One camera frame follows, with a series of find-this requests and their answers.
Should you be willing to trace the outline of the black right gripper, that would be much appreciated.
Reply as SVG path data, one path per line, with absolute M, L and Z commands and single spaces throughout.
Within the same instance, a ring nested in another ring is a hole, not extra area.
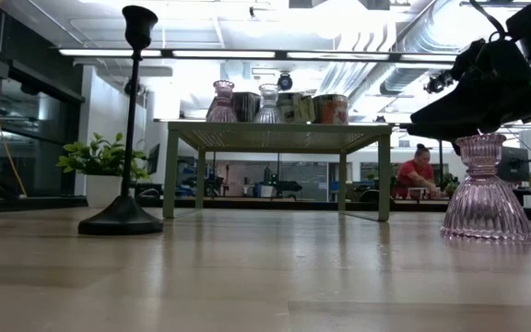
M 531 65 L 514 42 L 473 41 L 450 71 L 456 88 L 401 125 L 410 135 L 448 141 L 460 155 L 460 137 L 531 122 Z

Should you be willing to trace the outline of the pink glass candle holder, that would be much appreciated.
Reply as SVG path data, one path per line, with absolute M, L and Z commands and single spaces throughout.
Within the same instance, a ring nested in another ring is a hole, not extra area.
M 531 225 L 510 185 L 497 176 L 502 160 L 501 134 L 460 137 L 455 144 L 467 166 L 466 178 L 450 200 L 441 235 L 530 242 Z
M 234 84 L 228 80 L 217 80 L 213 83 L 216 97 L 206 115 L 210 123 L 235 123 L 237 115 L 233 109 Z

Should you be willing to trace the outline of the orange label candle tin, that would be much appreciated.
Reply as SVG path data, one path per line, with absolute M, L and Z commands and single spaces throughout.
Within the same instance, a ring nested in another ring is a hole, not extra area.
M 316 124 L 347 125 L 348 98 L 340 94 L 325 94 L 313 98 Z

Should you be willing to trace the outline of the green label candle tin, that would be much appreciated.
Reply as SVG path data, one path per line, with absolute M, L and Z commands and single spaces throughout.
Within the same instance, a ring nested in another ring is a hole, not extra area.
M 309 124 L 315 120 L 313 97 L 300 93 L 281 93 L 277 108 L 287 124 Z

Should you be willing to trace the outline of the clear glass candle holder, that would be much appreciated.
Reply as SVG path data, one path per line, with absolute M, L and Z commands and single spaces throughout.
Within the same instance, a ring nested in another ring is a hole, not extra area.
M 259 86 L 260 107 L 254 117 L 258 124 L 282 124 L 283 117 L 277 107 L 279 87 L 277 84 L 266 83 Z

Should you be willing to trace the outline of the black clamp on bar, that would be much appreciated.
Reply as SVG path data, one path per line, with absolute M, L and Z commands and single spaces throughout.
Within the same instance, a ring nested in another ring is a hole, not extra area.
M 424 90 L 429 94 L 439 93 L 453 84 L 454 78 L 451 71 L 443 70 L 437 75 L 429 76 L 429 81 L 425 84 Z

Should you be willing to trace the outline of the black monitor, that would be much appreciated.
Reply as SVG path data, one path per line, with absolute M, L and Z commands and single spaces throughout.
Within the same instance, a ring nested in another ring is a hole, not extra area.
M 507 182 L 529 181 L 529 158 L 525 148 L 501 149 L 501 160 L 497 165 L 497 176 Z

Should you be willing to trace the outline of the person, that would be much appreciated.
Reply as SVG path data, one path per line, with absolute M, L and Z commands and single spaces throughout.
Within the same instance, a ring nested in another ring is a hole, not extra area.
M 443 192 L 434 181 L 430 150 L 423 144 L 417 144 L 413 159 L 399 167 L 392 196 L 406 198 L 409 188 L 425 188 L 429 191 L 430 198 L 443 196 Z

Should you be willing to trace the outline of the green perforated metal riser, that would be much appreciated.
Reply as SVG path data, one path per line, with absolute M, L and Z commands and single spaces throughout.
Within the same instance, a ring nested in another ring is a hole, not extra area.
M 162 216 L 174 217 L 179 143 L 198 153 L 200 174 L 208 152 L 323 154 L 339 157 L 337 211 L 346 212 L 347 156 L 376 143 L 379 169 L 379 222 L 390 216 L 391 146 L 389 124 L 253 124 L 169 121 Z

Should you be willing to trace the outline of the metal bar with light strips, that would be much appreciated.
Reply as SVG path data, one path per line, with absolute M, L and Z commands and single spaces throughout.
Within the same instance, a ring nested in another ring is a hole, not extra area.
M 266 60 L 308 62 L 365 62 L 406 64 L 453 64 L 456 53 L 339 52 L 232 49 L 148 49 L 143 58 L 179 60 Z

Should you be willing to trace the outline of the black metal candlestick holder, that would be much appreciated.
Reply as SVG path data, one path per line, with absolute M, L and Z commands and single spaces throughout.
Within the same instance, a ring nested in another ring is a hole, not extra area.
M 136 199 L 130 196 L 133 163 L 133 139 L 136 120 L 136 95 L 142 51 L 151 44 L 151 31 L 159 19 L 155 13 L 142 6 L 129 5 L 122 9 L 125 20 L 124 37 L 132 48 L 133 60 L 130 77 L 129 106 L 124 153 L 124 170 L 120 194 L 102 212 L 78 224 L 78 233 L 86 235 L 138 235 L 163 231 L 163 224 L 147 213 Z

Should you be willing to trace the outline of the green potted plant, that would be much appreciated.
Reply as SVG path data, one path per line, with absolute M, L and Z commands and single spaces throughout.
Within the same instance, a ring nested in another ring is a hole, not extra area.
M 90 208 L 106 208 L 121 194 L 123 183 L 125 143 L 118 133 L 113 141 L 94 133 L 88 144 L 81 142 L 63 146 L 64 155 L 56 163 L 64 173 L 85 176 L 86 199 Z

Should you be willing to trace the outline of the black aluminium table frame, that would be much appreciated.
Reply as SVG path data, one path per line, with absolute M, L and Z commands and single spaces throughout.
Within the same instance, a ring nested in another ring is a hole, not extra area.
M 50 196 L 30 197 L 17 200 L 0 199 L 0 212 L 25 210 L 44 210 L 57 208 L 87 208 L 84 196 Z M 204 201 L 204 208 L 227 209 L 278 209 L 278 210 L 337 210 L 337 203 L 315 201 L 284 201 L 284 200 L 217 200 Z M 396 201 L 390 205 L 391 212 L 445 212 L 447 201 Z M 525 214 L 531 220 L 531 207 L 525 207 Z

